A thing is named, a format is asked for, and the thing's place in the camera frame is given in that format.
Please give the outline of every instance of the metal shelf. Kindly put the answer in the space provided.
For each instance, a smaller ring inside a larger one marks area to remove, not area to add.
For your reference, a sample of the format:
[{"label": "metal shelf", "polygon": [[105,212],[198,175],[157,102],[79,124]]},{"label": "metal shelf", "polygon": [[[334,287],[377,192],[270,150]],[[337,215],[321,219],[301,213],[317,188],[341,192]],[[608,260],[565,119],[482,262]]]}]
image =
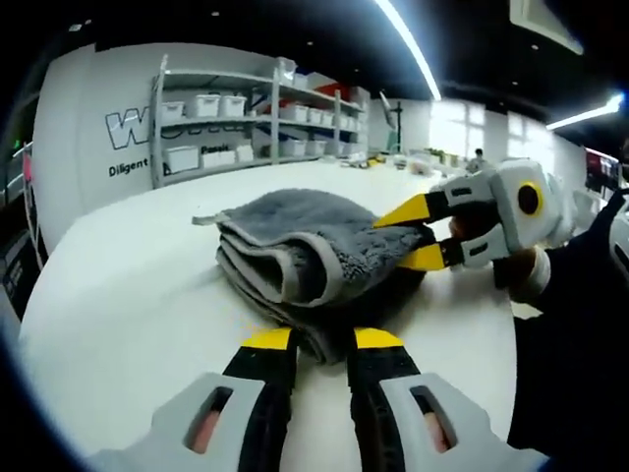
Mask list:
[{"label": "metal shelf", "polygon": [[249,162],[236,162],[235,164],[217,165],[215,167],[207,167],[203,169],[191,169],[177,172],[176,174],[164,176],[165,185],[180,184],[182,182],[188,182],[189,180],[200,179],[201,177],[207,177],[209,175],[223,174],[225,172],[232,172],[234,170],[251,169],[254,167],[264,167],[265,165],[278,164],[290,164],[295,162],[309,162],[320,159],[321,156],[301,156],[301,157],[280,157],[276,162],[270,157],[257,158]]},{"label": "metal shelf", "polygon": [[[203,71],[194,69],[169,69],[168,56],[164,55],[159,67],[159,74],[154,78],[150,94],[150,166],[151,177],[154,188],[160,188],[179,182],[204,177],[206,175],[221,172],[230,172],[261,165],[270,165],[289,162],[304,162],[316,160],[318,157],[280,157],[279,156],[279,128],[280,126],[290,126],[304,128],[310,131],[325,130],[333,132],[332,153],[338,156],[341,152],[341,136],[351,137],[360,134],[358,131],[341,130],[338,126],[343,112],[356,114],[363,111],[356,103],[341,100],[340,91],[337,90],[334,96],[326,95],[316,90],[296,88],[288,85],[281,85],[279,78],[258,77],[236,72]],[[162,118],[163,94],[165,91],[174,90],[230,90],[243,93],[248,103],[253,102],[256,94],[266,95],[270,101],[270,114],[256,117],[243,116],[238,118],[222,117],[202,117],[202,118],[182,118],[175,122],[164,122]],[[301,123],[293,120],[284,120],[279,117],[280,101],[282,99],[293,99],[306,105],[329,108],[334,111],[334,126],[316,125],[313,123]],[[251,162],[240,162],[228,165],[221,165],[207,169],[193,169],[178,172],[172,175],[164,174],[164,153],[161,139],[162,130],[173,130],[177,128],[215,126],[224,127],[228,125],[241,124],[245,126],[245,134],[252,140],[253,127],[259,124],[270,125],[270,152],[269,157],[257,158]]]},{"label": "metal shelf", "polygon": [[273,79],[236,72],[168,69],[164,71],[164,89],[271,89]]},{"label": "metal shelf", "polygon": [[201,116],[200,118],[182,118],[177,121],[162,123],[161,129],[188,128],[203,125],[225,126],[234,124],[268,124],[271,122],[270,116],[240,116],[240,117],[215,117]]},{"label": "metal shelf", "polygon": [[[334,129],[336,128],[335,126],[325,126],[325,125],[318,125],[315,123],[308,123],[308,122],[303,122],[303,121],[285,120],[283,118],[280,118],[279,124],[283,126],[293,126],[295,128],[315,128],[315,129],[325,130],[325,131],[334,131]],[[340,132],[356,134],[356,135],[359,133],[356,130],[340,130]]]},{"label": "metal shelf", "polygon": [[[296,101],[300,101],[307,105],[314,105],[323,108],[334,108],[336,98],[331,95],[326,95],[316,90],[309,90],[306,88],[297,88],[294,86],[288,86],[280,84],[281,95],[283,98],[290,98]],[[343,111],[361,112],[363,109],[357,103],[351,103],[349,101],[340,100],[341,109]]]}]

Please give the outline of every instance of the led light strip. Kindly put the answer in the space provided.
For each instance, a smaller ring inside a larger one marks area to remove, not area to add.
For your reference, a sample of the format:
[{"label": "led light strip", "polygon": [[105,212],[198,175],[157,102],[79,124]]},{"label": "led light strip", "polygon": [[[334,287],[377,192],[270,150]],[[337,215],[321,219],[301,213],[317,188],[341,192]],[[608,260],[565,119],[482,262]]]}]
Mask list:
[{"label": "led light strip", "polygon": [[580,113],[578,115],[565,118],[555,123],[550,123],[549,125],[546,126],[546,128],[548,130],[556,130],[557,128],[561,128],[562,126],[572,125],[580,121],[589,120],[591,118],[596,118],[597,116],[608,115],[610,113],[616,113],[620,109],[620,104],[623,102],[624,98],[625,98],[624,93],[620,93],[616,96],[613,96],[607,102],[607,104],[605,106],[602,106],[601,108],[596,108],[594,110],[586,111],[585,113]]},{"label": "led light strip", "polygon": [[402,17],[400,17],[400,14],[397,13],[397,10],[395,10],[395,7],[391,5],[391,2],[389,0],[374,1],[377,6],[380,7],[380,10],[382,10],[384,15],[386,15],[386,18],[389,19],[389,22],[391,22],[391,24],[395,27],[397,32],[400,33],[400,36],[402,36],[402,39],[413,54],[415,61],[417,62],[418,66],[420,66],[420,70],[424,75],[424,79],[426,79],[426,82],[429,85],[430,92],[432,93],[432,98],[435,100],[441,100],[441,93],[439,93],[439,88],[436,86],[436,82],[434,81],[434,77],[432,76],[432,72],[430,71],[429,63],[426,62],[426,58],[424,57],[420,46],[418,46],[417,42],[413,38],[413,35],[404,23],[404,20],[402,20]]}]

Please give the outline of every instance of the black sleeve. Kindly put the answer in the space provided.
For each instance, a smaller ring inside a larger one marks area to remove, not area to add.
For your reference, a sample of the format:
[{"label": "black sleeve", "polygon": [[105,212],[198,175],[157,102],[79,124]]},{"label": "black sleeve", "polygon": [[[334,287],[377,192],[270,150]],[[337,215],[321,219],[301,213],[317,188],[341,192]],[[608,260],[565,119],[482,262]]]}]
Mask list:
[{"label": "black sleeve", "polygon": [[571,313],[586,307],[596,310],[609,290],[626,290],[609,253],[609,227],[624,200],[621,194],[624,192],[612,197],[588,231],[562,248],[546,251],[550,281],[532,303],[535,308],[544,313]]}]

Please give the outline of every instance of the white wall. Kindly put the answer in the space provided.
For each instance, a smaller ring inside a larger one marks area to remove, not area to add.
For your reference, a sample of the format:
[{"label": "white wall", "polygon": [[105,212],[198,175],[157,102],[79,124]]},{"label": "white wall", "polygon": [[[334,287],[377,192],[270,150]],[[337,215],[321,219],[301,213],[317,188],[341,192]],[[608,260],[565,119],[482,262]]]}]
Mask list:
[{"label": "white wall", "polygon": [[[398,102],[401,102],[402,112],[402,147],[404,150],[422,149],[422,148],[438,148],[430,137],[430,111],[431,103],[429,101],[415,100],[397,100],[390,99],[391,107],[395,108]],[[384,113],[382,112],[379,100],[373,100],[370,114],[370,148],[385,149],[390,129],[386,125]],[[480,146],[485,151],[485,157],[492,162],[500,162],[505,157],[510,156],[509,141],[515,138],[510,135],[509,118],[507,115],[494,113],[484,110],[484,124],[481,126],[484,134],[483,145]],[[540,130],[545,130],[545,125],[534,122],[528,118],[524,118],[526,125],[531,129],[535,129],[538,134]],[[468,127],[474,127],[472,123],[468,123]],[[529,149],[527,155],[512,155],[512,157],[528,156],[532,159],[538,158],[540,163],[548,171],[560,177],[566,186],[577,189],[584,188],[586,181],[586,160],[585,152],[582,148],[564,140],[563,138],[548,133],[547,149],[551,153],[551,157],[543,155],[540,148]],[[475,146],[470,143],[467,150],[467,156],[472,157]]]},{"label": "white wall", "polygon": [[[168,54],[169,68],[261,75],[274,64],[273,58],[259,54],[181,43],[103,52],[95,52],[91,45],[55,60],[37,105],[32,156],[38,218],[48,251],[76,218],[152,189],[148,105],[151,81],[164,54]],[[312,88],[334,83],[319,74],[309,79]],[[302,137],[296,134],[291,132],[293,137]],[[220,146],[242,138],[240,132],[200,130],[171,139],[167,146]],[[136,168],[111,175],[111,169],[126,164]]]}]

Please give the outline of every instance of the gray towel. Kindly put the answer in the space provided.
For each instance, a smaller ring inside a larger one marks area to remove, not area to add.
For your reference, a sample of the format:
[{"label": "gray towel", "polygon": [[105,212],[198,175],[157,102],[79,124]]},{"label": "gray towel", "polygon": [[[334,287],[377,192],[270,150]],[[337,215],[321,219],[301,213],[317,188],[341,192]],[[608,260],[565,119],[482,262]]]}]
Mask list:
[{"label": "gray towel", "polygon": [[417,288],[423,274],[396,266],[434,242],[427,227],[373,229],[376,220],[342,197],[289,189],[194,223],[218,225],[216,257],[237,291],[332,363],[347,329],[380,325]]}]

